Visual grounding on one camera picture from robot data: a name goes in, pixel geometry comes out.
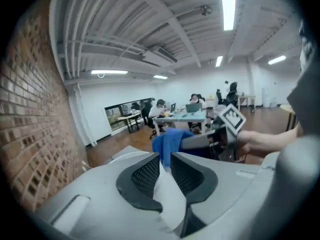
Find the blue cloth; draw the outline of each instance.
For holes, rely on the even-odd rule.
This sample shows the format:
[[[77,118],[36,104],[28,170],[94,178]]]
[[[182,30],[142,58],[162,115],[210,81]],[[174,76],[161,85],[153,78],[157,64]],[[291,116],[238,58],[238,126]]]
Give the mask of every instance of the blue cloth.
[[[188,130],[168,128],[163,135],[157,136],[152,141],[152,151],[160,154],[160,160],[164,167],[171,165],[171,152],[185,152],[195,156],[202,156],[201,149],[183,150],[180,148],[181,140],[193,136]]]

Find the table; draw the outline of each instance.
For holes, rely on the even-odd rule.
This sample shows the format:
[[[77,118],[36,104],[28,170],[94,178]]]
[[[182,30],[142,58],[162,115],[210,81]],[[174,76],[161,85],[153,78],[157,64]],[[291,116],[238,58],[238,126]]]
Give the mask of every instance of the table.
[[[160,136],[158,123],[174,123],[174,122],[197,122],[201,123],[202,134],[205,133],[206,127],[206,119],[207,119],[206,111],[195,112],[195,113],[176,113],[173,116],[166,116],[162,118],[154,118],[153,124],[155,126],[156,135]]]
[[[283,105],[280,105],[280,108],[289,113],[288,123],[286,125],[286,130],[285,130],[287,132],[290,129],[292,115],[293,115],[293,120],[292,120],[291,129],[295,128],[297,115],[296,115],[296,113],[294,112],[294,110],[292,109],[292,107],[290,105],[283,104]]]
[[[253,100],[254,109],[256,109],[256,96],[255,95],[239,95],[238,96],[238,110],[240,110],[240,99],[246,100],[246,107],[249,107],[249,99]]]
[[[118,117],[118,120],[125,120],[125,124],[126,124],[126,126],[128,127],[129,133],[132,133],[132,132],[134,131],[134,129],[132,128],[132,124],[131,124],[130,119],[135,120],[136,128],[137,128],[137,130],[139,131],[139,126],[138,126],[138,122],[137,122],[137,117],[138,117],[138,116],[141,116],[141,117],[142,117],[142,115],[141,115],[141,111],[140,111],[140,110],[136,110],[136,111],[137,111],[137,113],[135,113],[135,114],[132,114],[132,115],[129,115],[129,116],[120,116],[120,117]]]

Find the fluorescent light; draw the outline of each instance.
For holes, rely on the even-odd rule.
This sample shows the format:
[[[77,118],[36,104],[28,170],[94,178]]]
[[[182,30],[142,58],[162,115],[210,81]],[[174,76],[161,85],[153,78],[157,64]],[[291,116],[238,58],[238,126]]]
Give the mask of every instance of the fluorescent light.
[[[167,79],[167,76],[162,76],[162,75],[155,75],[153,78],[158,78],[158,79]]]
[[[223,58],[223,56],[219,56],[218,58],[216,58],[216,63],[215,63],[215,66],[216,66],[216,67],[219,67],[219,66],[220,66],[221,61],[222,61],[222,58]]]
[[[236,0],[222,0],[223,7],[223,29],[233,30],[236,12]]]
[[[277,63],[277,62],[282,62],[282,61],[284,61],[285,59],[286,59],[286,56],[282,55],[282,56],[280,56],[280,57],[278,57],[278,58],[274,58],[274,59],[270,60],[270,61],[268,62],[268,64],[269,64],[269,65],[272,65],[272,64],[275,64],[275,63]]]
[[[124,70],[92,70],[91,74],[126,74]]]

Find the brick wall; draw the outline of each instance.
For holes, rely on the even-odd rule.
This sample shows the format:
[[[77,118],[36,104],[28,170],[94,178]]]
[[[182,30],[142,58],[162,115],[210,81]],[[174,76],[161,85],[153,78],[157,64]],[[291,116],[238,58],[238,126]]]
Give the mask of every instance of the brick wall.
[[[49,4],[38,0],[23,16],[0,65],[0,160],[15,198],[33,211],[81,173]]]

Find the air conditioning unit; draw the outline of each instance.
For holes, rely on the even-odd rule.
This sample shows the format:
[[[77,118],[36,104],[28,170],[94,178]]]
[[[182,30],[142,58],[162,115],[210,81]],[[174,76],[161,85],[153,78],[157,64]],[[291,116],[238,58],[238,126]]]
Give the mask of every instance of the air conditioning unit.
[[[143,60],[156,64],[159,67],[165,68],[171,66],[173,63],[177,62],[177,59],[173,57],[169,52],[160,46],[153,46],[148,51],[146,51],[143,56]]]

